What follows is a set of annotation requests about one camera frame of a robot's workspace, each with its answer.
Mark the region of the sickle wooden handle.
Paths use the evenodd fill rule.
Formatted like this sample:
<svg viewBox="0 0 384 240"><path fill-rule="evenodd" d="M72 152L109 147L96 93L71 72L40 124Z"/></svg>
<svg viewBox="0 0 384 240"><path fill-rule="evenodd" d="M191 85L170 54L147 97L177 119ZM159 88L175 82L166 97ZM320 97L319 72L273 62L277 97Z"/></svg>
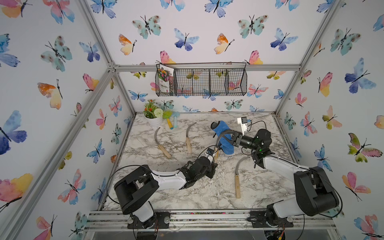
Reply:
<svg viewBox="0 0 384 240"><path fill-rule="evenodd" d="M188 127L187 127L187 131L186 131L186 145L187 145L187 150L188 150L188 154L190 155L192 153L192 145L191 145L191 141L190 141L190 138L189 138L189 131L191 129L191 127L193 125L195 125L196 122L190 124Z"/></svg>
<svg viewBox="0 0 384 240"><path fill-rule="evenodd" d="M223 132L219 135L219 137L218 137L218 139L217 139L217 142L216 142L215 161L217 161L218 158L219 158L219 151L220 151L220 146L219 146L219 144L220 144L220 140L221 140L221 138L225 138L225 139L228 141L228 139L225 137L225 135L231 134L231 136L232 136L232 135L235 134L235 133L236 133L236 131L234 131L234 130L225 130L225 131L223 131Z"/></svg>
<svg viewBox="0 0 384 240"><path fill-rule="evenodd" d="M240 178L239 178L239 168L240 168L240 164L249 159L250 157L243 157L241 158L237 164L236 164L236 168L235 168L235 193L236 193L236 198L237 199L240 199L241 198L241 186L240 186Z"/></svg>
<svg viewBox="0 0 384 240"><path fill-rule="evenodd" d="M158 127L156 130L155 130L155 134L154 134L154 139L155 139L155 142L158 146L158 148L163 152L163 154L168 158L170 159L172 156L170 155L170 153L164 148L164 146L162 144L160 144L159 140L158 140L158 132L160 130L160 127Z"/></svg>

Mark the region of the blue rag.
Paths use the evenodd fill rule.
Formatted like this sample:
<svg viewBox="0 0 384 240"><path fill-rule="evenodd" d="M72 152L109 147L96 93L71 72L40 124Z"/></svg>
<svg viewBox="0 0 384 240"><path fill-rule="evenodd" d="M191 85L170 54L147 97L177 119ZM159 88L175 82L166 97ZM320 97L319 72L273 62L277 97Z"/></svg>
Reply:
<svg viewBox="0 0 384 240"><path fill-rule="evenodd" d="M218 136L217 146L226 155L232 155L235 152L234 146L231 144L232 134L222 135L224 131L230 130L229 126L224 121L212 122L211 129Z"/></svg>

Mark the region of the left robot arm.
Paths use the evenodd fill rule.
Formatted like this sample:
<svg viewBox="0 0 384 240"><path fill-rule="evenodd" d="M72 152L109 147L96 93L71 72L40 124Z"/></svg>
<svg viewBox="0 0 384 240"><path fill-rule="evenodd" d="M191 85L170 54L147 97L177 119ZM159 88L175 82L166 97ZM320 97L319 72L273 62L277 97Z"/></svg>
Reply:
<svg viewBox="0 0 384 240"><path fill-rule="evenodd" d="M114 185L122 213L145 223L155 215L149 201L155 192L188 189L204 177L212 179L217 166L212 156L199 157L174 172L152 171L141 165Z"/></svg>

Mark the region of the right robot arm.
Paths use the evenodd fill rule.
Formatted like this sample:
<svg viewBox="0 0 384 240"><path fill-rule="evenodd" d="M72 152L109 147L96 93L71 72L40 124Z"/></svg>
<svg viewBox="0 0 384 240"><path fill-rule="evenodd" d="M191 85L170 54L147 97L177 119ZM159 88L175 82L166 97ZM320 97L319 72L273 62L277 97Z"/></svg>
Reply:
<svg viewBox="0 0 384 240"><path fill-rule="evenodd" d="M223 137L227 135L231 135L227 141L232 146L251 150L255 166L277 173L294 184L294 197L267 206L269 219L282 220L299 215L313 217L341 203L339 194L322 168L303 167L275 156L270 150L270 131L260 129L253 138L233 130L226 130Z"/></svg>

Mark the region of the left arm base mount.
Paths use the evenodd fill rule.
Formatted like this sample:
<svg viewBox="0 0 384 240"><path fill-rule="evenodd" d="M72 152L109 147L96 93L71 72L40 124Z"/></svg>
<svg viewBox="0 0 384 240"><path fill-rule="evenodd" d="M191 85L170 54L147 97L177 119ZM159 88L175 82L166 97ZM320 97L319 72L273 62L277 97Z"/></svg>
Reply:
<svg viewBox="0 0 384 240"><path fill-rule="evenodd" d="M171 222L171 213L154 211L150 205L141 207L132 213L128 220L128 229L168 229Z"/></svg>

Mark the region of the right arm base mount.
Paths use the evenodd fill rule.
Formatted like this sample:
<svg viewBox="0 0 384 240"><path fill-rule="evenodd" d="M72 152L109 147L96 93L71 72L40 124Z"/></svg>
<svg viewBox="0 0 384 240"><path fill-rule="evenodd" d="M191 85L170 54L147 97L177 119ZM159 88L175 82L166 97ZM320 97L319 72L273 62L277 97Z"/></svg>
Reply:
<svg viewBox="0 0 384 240"><path fill-rule="evenodd" d="M288 218L280 218L273 208L273 204L267 206L265 210L250 211L247 221L253 228L293 228L294 224L288 221Z"/></svg>

